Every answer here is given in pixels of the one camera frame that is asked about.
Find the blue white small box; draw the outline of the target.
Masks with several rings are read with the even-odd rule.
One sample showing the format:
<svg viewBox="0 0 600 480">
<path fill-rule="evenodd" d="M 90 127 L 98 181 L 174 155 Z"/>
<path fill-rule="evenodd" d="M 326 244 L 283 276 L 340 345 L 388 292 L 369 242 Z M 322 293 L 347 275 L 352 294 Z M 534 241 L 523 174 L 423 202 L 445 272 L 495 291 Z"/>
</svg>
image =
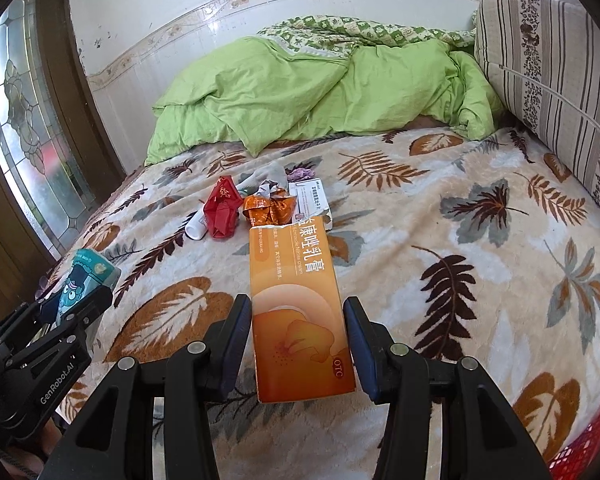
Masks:
<svg viewBox="0 0 600 480">
<path fill-rule="evenodd" d="M 74 310 L 89 292 L 98 286 L 111 290 L 117 285 L 121 270 L 105 256 L 91 248 L 79 249 L 73 257 L 71 271 L 62 285 L 56 323 Z"/>
</svg>

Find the orange ointment box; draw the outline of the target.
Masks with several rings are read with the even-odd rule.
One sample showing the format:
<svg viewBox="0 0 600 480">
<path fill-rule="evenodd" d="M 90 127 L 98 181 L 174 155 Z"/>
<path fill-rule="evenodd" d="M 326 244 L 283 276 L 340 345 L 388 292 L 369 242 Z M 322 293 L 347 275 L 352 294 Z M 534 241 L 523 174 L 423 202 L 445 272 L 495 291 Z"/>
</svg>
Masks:
<svg viewBox="0 0 600 480">
<path fill-rule="evenodd" d="M 249 270 L 259 401 L 298 402 L 354 391 L 323 219 L 251 229 Z"/>
</svg>

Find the red plastic mesh basket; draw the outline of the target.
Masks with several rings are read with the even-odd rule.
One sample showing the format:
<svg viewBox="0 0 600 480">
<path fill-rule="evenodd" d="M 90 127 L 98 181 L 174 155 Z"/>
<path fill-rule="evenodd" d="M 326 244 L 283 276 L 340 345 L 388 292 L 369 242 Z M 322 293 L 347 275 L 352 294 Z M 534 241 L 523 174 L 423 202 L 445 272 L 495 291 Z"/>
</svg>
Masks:
<svg viewBox="0 0 600 480">
<path fill-rule="evenodd" d="M 600 452 L 600 411 L 582 434 L 548 464 L 553 479 L 580 479 Z"/>
</svg>

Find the stained glass wooden door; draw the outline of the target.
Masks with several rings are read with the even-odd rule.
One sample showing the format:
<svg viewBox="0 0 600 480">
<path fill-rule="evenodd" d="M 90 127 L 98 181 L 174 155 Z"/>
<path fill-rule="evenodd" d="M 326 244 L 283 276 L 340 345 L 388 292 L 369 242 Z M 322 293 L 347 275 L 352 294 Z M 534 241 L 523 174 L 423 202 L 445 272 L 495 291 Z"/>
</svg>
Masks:
<svg viewBox="0 0 600 480">
<path fill-rule="evenodd" d="M 69 0 L 0 0 L 0 319 L 41 289 L 123 178 Z"/>
</svg>

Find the white small tube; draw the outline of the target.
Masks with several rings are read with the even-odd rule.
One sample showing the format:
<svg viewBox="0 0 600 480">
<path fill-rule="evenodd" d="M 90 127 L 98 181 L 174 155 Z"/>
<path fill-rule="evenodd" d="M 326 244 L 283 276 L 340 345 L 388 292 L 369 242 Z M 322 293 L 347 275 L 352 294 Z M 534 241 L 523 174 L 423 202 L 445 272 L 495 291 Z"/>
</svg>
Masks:
<svg viewBox="0 0 600 480">
<path fill-rule="evenodd" d="M 191 240 L 202 240 L 207 232 L 206 216 L 202 208 L 198 209 L 184 228 L 185 235 Z"/>
</svg>

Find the crumpled red wrapper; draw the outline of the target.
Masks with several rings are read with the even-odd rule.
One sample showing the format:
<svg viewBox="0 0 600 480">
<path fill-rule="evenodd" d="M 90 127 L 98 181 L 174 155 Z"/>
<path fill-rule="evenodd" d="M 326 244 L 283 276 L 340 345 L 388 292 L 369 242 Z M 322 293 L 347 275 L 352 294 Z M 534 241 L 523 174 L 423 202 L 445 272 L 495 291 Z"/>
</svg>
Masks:
<svg viewBox="0 0 600 480">
<path fill-rule="evenodd" d="M 204 204 L 204 220 L 212 238 L 226 240 L 235 234 L 238 210 L 243 201 L 233 178 L 219 177 Z"/>
</svg>

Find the crumpled orange foil wrapper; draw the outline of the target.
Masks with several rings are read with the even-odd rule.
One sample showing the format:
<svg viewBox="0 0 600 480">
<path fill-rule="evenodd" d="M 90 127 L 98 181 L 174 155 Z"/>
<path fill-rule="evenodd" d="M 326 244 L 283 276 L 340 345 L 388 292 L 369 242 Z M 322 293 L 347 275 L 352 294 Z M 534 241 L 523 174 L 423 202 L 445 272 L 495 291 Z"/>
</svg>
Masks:
<svg viewBox="0 0 600 480">
<path fill-rule="evenodd" d="M 294 216 L 296 198 L 283 188 L 271 194 L 252 194 L 244 199 L 242 214 L 250 226 L 286 226 Z"/>
</svg>

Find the white medicine box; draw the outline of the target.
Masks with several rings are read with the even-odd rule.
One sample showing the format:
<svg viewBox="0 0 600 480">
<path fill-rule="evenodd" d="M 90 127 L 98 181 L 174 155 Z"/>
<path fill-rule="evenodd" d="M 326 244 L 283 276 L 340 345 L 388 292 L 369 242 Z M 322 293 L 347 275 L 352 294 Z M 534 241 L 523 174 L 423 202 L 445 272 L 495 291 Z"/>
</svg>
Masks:
<svg viewBox="0 0 600 480">
<path fill-rule="evenodd" d="M 299 223 L 312 217 L 323 219 L 326 231 L 332 229 L 332 210 L 321 179 L 310 179 L 289 183 L 289 193 L 296 199 L 292 223 Z"/>
</svg>

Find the crumpled grey white paper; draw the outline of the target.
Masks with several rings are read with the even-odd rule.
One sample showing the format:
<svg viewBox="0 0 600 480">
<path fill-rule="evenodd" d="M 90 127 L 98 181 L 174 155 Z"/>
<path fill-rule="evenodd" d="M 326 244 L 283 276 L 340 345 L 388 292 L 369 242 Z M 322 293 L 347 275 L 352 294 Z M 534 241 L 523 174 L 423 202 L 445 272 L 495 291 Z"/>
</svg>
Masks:
<svg viewBox="0 0 600 480">
<path fill-rule="evenodd" d="M 273 190 L 288 190 L 288 178 L 284 167 L 278 162 L 269 162 L 253 171 L 247 177 L 240 177 L 236 184 L 238 193 L 242 197 L 256 194 L 262 184 L 265 184 L 265 193 Z"/>
</svg>

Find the purple crumpled wrapper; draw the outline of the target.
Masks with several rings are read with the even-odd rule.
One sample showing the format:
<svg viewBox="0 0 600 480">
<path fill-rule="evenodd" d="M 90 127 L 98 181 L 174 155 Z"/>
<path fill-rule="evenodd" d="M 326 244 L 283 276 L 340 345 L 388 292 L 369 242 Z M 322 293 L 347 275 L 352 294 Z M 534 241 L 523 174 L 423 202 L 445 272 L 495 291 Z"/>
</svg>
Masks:
<svg viewBox="0 0 600 480">
<path fill-rule="evenodd" d="M 301 182 L 315 178 L 315 171 L 311 168 L 296 167 L 287 172 L 289 182 Z"/>
</svg>

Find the green quilt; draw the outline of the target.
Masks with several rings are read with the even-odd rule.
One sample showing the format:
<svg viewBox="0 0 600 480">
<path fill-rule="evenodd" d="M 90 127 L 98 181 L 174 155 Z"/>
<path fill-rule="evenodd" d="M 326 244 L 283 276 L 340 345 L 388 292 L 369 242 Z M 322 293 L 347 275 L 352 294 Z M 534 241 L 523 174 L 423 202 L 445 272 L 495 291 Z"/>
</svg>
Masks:
<svg viewBox="0 0 600 480">
<path fill-rule="evenodd" d="M 419 117 L 482 140 L 504 105 L 470 52 L 475 39 L 473 29 L 288 18 L 213 50 L 173 79 L 152 107 L 145 162 L 222 142 L 257 156 L 277 141 L 367 136 Z"/>
</svg>

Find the striped folded beige quilt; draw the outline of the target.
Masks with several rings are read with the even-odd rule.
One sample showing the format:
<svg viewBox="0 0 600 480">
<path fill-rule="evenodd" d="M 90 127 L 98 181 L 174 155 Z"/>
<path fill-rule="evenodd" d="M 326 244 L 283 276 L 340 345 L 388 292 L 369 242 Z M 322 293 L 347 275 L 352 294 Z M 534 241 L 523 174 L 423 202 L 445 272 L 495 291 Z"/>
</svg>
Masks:
<svg viewBox="0 0 600 480">
<path fill-rule="evenodd" d="M 481 0 L 475 57 L 600 207 L 600 29 L 569 0 Z"/>
</svg>

